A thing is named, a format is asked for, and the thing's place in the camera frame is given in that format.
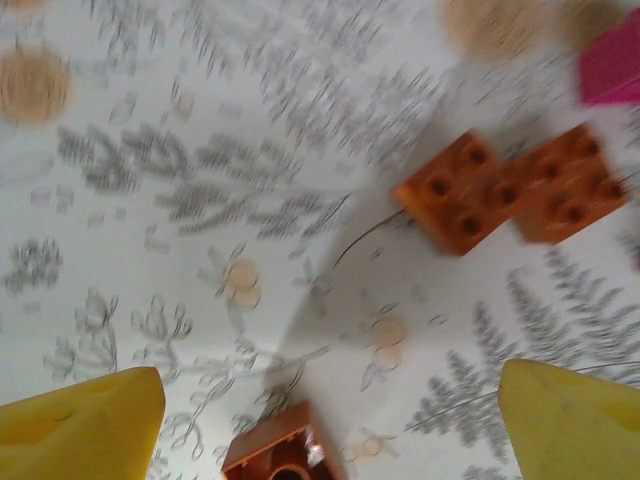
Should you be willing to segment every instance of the brown lego brick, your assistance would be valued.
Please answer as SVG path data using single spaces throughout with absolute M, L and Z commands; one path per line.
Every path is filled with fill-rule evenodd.
M 526 191 L 473 131 L 397 187 L 393 195 L 445 253 L 462 256 L 509 219 Z
M 531 201 L 514 216 L 529 242 L 562 242 L 629 200 L 584 124 L 516 160 L 513 167 L 530 193 Z
M 310 467 L 308 444 L 320 447 L 322 461 Z M 222 466 L 227 480 L 346 480 L 338 452 L 331 445 L 309 402 L 258 424 L 236 437 Z

